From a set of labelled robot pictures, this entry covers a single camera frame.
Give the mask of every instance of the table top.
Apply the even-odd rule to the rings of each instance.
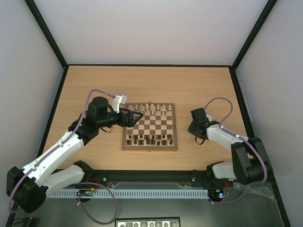
[[[232,101],[234,110],[224,126],[246,135],[228,68],[209,67],[135,67],[70,66],[45,145],[48,150],[78,119],[88,93],[100,89],[127,95],[127,102],[167,102],[176,108],[177,151],[122,151],[122,128],[99,132],[83,149],[71,155],[59,168],[82,160],[94,169],[111,170],[205,170],[217,161],[231,160],[228,150],[207,140],[197,145],[187,129],[190,111],[204,107],[214,97]],[[102,96],[93,93],[92,98]],[[215,100],[207,113],[220,121],[230,110],[224,100]]]

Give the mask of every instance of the white wall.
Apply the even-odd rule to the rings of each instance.
[[[6,174],[36,157],[62,67],[23,0],[0,7],[0,224]]]
[[[237,70],[292,226],[303,226],[303,1],[279,0]]]
[[[68,63],[232,64],[267,0],[36,0]]]

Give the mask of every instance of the purple hose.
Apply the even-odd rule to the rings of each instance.
[[[229,99],[227,99],[227,98],[224,98],[224,97],[217,97],[217,98],[213,98],[212,100],[210,100],[210,101],[206,104],[206,106],[204,107],[204,109],[206,109],[206,108],[208,107],[208,105],[209,105],[211,102],[213,102],[214,100],[216,100],[216,99],[223,99],[223,100],[226,100],[226,101],[229,102],[229,104],[231,105],[231,110],[230,110],[229,113],[226,115],[226,117],[224,117],[224,118],[220,121],[220,123],[219,123],[220,129],[221,129],[222,131],[224,131],[224,132],[230,134],[231,136],[237,137],[237,138],[239,138],[240,140],[242,140],[242,141],[243,141],[244,143],[246,143],[247,146],[254,152],[254,154],[256,155],[257,159],[258,159],[259,162],[261,163],[261,166],[262,166],[263,172],[264,172],[263,180],[260,181],[259,183],[264,183],[264,182],[267,180],[267,170],[266,170],[266,167],[265,167],[265,164],[264,164],[262,158],[260,157],[260,155],[258,154],[258,152],[256,151],[256,149],[255,149],[250,143],[248,143],[248,141],[245,140],[243,137],[237,135],[236,133],[234,133],[234,132],[232,132],[232,131],[230,131],[230,130],[228,130],[228,129],[226,129],[226,128],[224,128],[224,127],[222,126],[222,123],[231,115],[231,113],[232,113],[232,111],[233,111],[232,102],[231,102]],[[230,200],[230,201],[226,201],[226,202],[213,202],[210,198],[209,198],[209,201],[210,201],[210,202],[213,202],[213,203],[217,203],[217,204],[232,203],[232,202],[235,202],[235,201],[238,201],[239,199],[241,199],[241,198],[244,196],[244,194],[245,194],[245,192],[247,191],[247,189],[248,189],[248,185],[245,186],[245,190],[243,191],[243,193],[242,193],[240,196],[238,196],[237,198],[235,198],[235,199],[233,199],[233,200]]]
[[[78,197],[78,202],[80,204],[80,206],[82,207],[82,209],[84,210],[85,214],[87,215],[87,217],[89,217],[90,220],[92,220],[93,222],[99,224],[99,225],[108,225],[110,223],[113,223],[117,217],[117,214],[118,214],[118,203],[117,203],[117,199],[115,198],[114,194],[107,188],[107,187],[104,187],[103,185],[99,184],[99,183],[91,183],[91,182],[81,182],[81,183],[76,183],[76,184],[93,184],[93,185],[97,185],[101,188],[104,188],[106,189],[109,194],[113,197],[114,199],[114,202],[115,202],[115,214],[113,216],[113,218],[109,221],[109,222],[101,222],[101,221],[97,221],[96,219],[94,219],[84,208],[84,206],[82,205],[82,203],[80,202],[80,198],[81,198],[81,195],[79,195]]]
[[[110,93],[107,93],[107,92],[104,92],[104,91],[101,91],[101,90],[98,90],[98,89],[93,89],[90,91],[87,99],[86,99],[86,103],[84,105],[84,109],[83,109],[83,112],[80,116],[80,119],[79,119],[79,122],[76,126],[76,128],[74,129],[74,131],[72,131],[72,133],[64,140],[62,141],[62,144],[66,143],[74,134],[75,132],[78,130],[82,120],[83,120],[83,117],[84,117],[84,114],[86,112],[86,109],[89,105],[89,99],[91,97],[91,94],[94,92],[94,91],[98,91],[102,94],[105,94],[107,96],[110,96],[110,97],[115,97],[114,95],[111,95]],[[57,150],[58,148],[60,147],[60,145],[57,145],[56,147],[54,147],[50,152],[48,152],[43,158],[41,158],[34,166],[35,167],[38,167],[48,156],[50,156],[55,150]],[[21,183],[24,181],[24,179],[33,171],[33,169],[30,169],[26,174],[23,175],[23,177],[18,181],[18,183],[16,184],[16,186],[14,187],[13,191],[11,192],[11,195],[9,197],[9,204],[8,204],[8,209],[9,209],[9,212],[10,213],[17,213],[18,211],[20,211],[20,209],[17,209],[17,210],[12,210],[11,208],[11,204],[13,202],[13,198],[15,196],[15,193],[16,193],[16,190],[18,189],[18,187],[21,185]]]

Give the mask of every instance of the purple cable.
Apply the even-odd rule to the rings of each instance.
[[[256,155],[257,159],[258,159],[259,162],[261,163],[261,166],[262,166],[263,172],[264,172],[264,178],[263,178],[263,180],[260,181],[259,183],[264,183],[264,182],[267,180],[267,170],[266,170],[266,167],[265,167],[265,164],[264,164],[262,158],[260,157],[260,155],[258,154],[258,152],[256,151],[256,149],[255,149],[250,143],[248,143],[248,141],[245,140],[242,136],[239,136],[239,135],[237,135],[236,133],[234,133],[234,132],[232,132],[232,131],[230,131],[230,130],[228,130],[228,129],[226,129],[226,128],[224,128],[224,127],[222,126],[222,123],[231,115],[231,113],[232,113],[232,111],[233,111],[232,102],[231,102],[229,99],[227,99],[227,98],[224,98],[224,97],[217,97],[217,98],[213,98],[212,100],[210,100],[210,101],[206,104],[206,106],[204,107],[204,109],[206,109],[206,108],[208,107],[208,105],[209,105],[211,102],[213,102],[214,100],[216,100],[216,99],[223,99],[223,100],[226,100],[226,101],[229,102],[229,104],[231,105],[231,110],[230,110],[229,113],[226,115],[226,117],[224,117],[224,118],[220,121],[220,123],[219,123],[220,129],[221,129],[222,131],[224,131],[224,132],[226,132],[226,133],[228,133],[228,134],[230,134],[230,135],[232,135],[232,136],[234,136],[234,137],[237,137],[237,138],[239,138],[240,140],[242,140],[242,141],[243,141],[244,143],[246,143],[247,146],[254,152],[254,154]],[[248,184],[245,186],[245,189],[244,189],[243,193],[242,193],[240,196],[238,196],[237,198],[235,198],[235,199],[233,199],[233,200],[230,200],[230,201],[226,201],[226,202],[214,202],[214,201],[212,201],[210,198],[209,198],[209,201],[212,202],[212,203],[217,203],[217,204],[232,203],[232,202],[238,201],[240,198],[242,198],[242,197],[244,196],[245,192],[247,191],[247,189],[248,189]]]
[[[101,91],[101,90],[98,90],[98,89],[93,89],[90,91],[87,99],[86,99],[86,103],[84,105],[84,109],[83,109],[83,112],[80,116],[80,119],[79,119],[79,122],[76,126],[76,128],[74,129],[74,131],[72,131],[72,133],[64,140],[62,141],[62,144],[66,143],[74,134],[75,132],[78,130],[82,120],[83,120],[83,117],[84,117],[84,114],[86,112],[86,109],[89,105],[89,99],[91,97],[91,94],[94,92],[94,91],[98,91],[102,94],[105,94],[107,96],[110,96],[110,97],[115,97],[114,95],[111,95],[110,93],[107,93],[107,92],[104,92],[104,91]],[[56,147],[54,147],[50,152],[48,152],[43,158],[41,158],[34,166],[37,167],[41,164],[41,162],[43,162],[48,156],[50,156],[54,151],[56,151],[58,148],[60,147],[60,145],[57,145]],[[18,183],[16,184],[16,186],[14,187],[13,191],[11,192],[11,195],[9,197],[9,204],[8,204],[8,209],[9,209],[9,212],[10,213],[17,213],[18,211],[20,211],[21,209],[17,209],[17,210],[12,210],[11,208],[11,204],[13,202],[13,198],[15,196],[15,193],[18,189],[18,187],[21,185],[21,183],[24,181],[24,179],[33,171],[33,169],[30,169],[26,174],[23,175],[23,177],[18,181]]]
[[[96,186],[99,186],[101,188],[104,188],[106,189],[109,194],[113,197],[114,199],[114,202],[115,202],[115,215],[113,216],[113,218],[109,221],[109,222],[101,222],[101,221],[97,221],[96,219],[94,219],[84,208],[84,206],[82,205],[82,203],[80,202],[80,198],[81,198],[81,195],[79,195],[78,197],[78,202],[79,202],[79,205],[82,207],[82,209],[84,210],[85,214],[87,215],[87,217],[89,217],[90,220],[92,220],[93,222],[99,224],[99,225],[108,225],[110,223],[113,223],[117,217],[117,214],[118,214],[118,203],[117,203],[117,199],[115,198],[114,194],[107,188],[107,187],[104,187],[103,185],[99,184],[99,183],[91,183],[91,182],[81,182],[81,183],[76,183],[76,184],[93,184],[93,185],[96,185]]]

